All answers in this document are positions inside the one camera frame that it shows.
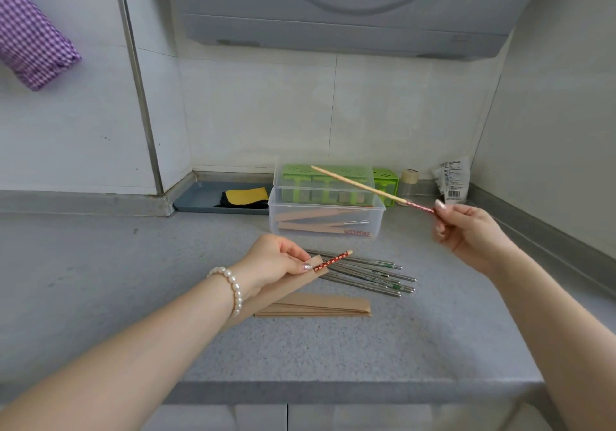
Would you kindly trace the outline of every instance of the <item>speckled countertop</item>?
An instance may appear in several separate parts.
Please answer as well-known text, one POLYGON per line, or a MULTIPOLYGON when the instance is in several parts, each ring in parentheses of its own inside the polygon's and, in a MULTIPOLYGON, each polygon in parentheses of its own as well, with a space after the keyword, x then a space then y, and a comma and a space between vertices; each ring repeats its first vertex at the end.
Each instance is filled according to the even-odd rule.
MULTIPOLYGON (((168 403, 442 403, 498 400, 542 378, 488 280, 429 237, 431 217, 393 207, 376 240, 298 238, 395 260, 418 279, 402 299, 364 296, 371 318, 255 319, 219 335, 168 403)), ((0 215, 0 403, 240 258, 268 230, 251 215, 0 215)), ((616 304, 521 241, 612 330, 616 304)))

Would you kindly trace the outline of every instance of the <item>purple towel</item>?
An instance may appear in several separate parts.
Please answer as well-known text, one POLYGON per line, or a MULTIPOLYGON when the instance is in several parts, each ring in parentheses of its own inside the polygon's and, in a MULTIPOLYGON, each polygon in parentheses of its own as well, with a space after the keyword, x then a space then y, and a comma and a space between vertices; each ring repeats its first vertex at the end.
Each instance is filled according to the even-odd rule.
POLYGON ((0 60, 39 90, 81 60, 32 0, 0 0, 0 60))

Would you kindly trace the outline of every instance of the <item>white plastic bag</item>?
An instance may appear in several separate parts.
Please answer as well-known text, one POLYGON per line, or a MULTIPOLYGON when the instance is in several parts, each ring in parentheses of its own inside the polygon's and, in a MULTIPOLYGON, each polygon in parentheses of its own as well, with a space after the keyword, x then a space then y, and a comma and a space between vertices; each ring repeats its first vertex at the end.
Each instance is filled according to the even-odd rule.
POLYGON ((468 185, 471 183, 471 163, 468 157, 445 162, 432 170, 432 174, 439 191, 445 195, 446 204, 466 202, 468 185))

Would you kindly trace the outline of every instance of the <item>forearm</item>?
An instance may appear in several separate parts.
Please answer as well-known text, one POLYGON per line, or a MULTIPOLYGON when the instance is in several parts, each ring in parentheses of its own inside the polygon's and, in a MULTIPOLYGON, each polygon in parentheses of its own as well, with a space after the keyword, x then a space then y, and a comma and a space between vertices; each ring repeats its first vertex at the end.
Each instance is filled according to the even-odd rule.
POLYGON ((213 276, 91 349, 0 412, 7 431, 139 429, 233 311, 213 276))
POLYGON ((524 253, 490 277, 572 431, 616 423, 616 335, 524 253))

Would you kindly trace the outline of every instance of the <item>white wall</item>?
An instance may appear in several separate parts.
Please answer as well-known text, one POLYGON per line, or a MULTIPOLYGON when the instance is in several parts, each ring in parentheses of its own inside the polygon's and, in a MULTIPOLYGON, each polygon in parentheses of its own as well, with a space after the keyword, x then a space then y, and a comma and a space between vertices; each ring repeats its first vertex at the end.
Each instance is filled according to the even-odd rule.
POLYGON ((164 190, 190 170, 169 0, 127 0, 164 190))
POLYGON ((30 92, 0 64, 0 189, 156 193, 118 0, 34 0, 81 64, 30 92))
POLYGON ((196 170, 357 155, 421 170, 475 153, 506 55, 474 62, 204 46, 176 20, 196 170))
POLYGON ((616 0, 533 0, 514 34, 473 181, 616 257, 616 0))

